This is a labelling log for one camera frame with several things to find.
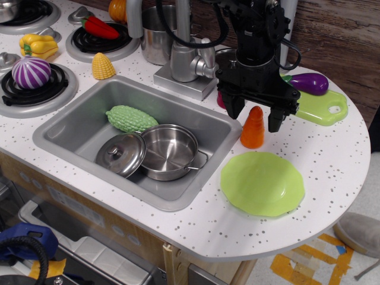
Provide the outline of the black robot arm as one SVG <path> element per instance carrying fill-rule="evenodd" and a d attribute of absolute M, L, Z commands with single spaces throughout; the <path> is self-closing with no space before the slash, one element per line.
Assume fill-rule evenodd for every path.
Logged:
<path fill-rule="evenodd" d="M 289 43 L 290 19 L 280 1 L 212 1 L 218 15 L 229 17 L 237 37 L 234 68 L 216 72 L 217 89 L 228 115 L 236 119 L 247 100 L 270 107 L 268 130 L 279 131 L 296 114 L 300 92 L 280 76 L 281 45 Z"/>

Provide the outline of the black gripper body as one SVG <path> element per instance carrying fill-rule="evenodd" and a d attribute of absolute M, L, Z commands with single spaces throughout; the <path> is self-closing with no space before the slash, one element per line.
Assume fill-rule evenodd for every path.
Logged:
<path fill-rule="evenodd" d="M 244 62 L 237 59 L 236 69 L 219 69 L 218 91 L 223 87 L 240 87 L 245 101 L 264 106 L 282 107 L 294 115 L 299 109 L 300 92 L 286 83 L 280 76 L 280 52 L 274 52 L 263 63 Z"/>

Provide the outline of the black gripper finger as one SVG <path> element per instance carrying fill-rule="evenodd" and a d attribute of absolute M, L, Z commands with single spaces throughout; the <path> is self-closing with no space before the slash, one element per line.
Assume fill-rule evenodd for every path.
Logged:
<path fill-rule="evenodd" d="M 287 116 L 289 116 L 290 111 L 282 107 L 271 107 L 270 115 L 268 117 L 268 130 L 269 132 L 278 132 L 282 122 Z"/>
<path fill-rule="evenodd" d="M 220 92 L 228 115 L 232 119 L 237 119 L 245 107 L 245 98 L 242 96 L 242 89 L 240 87 L 223 87 L 220 89 Z"/>

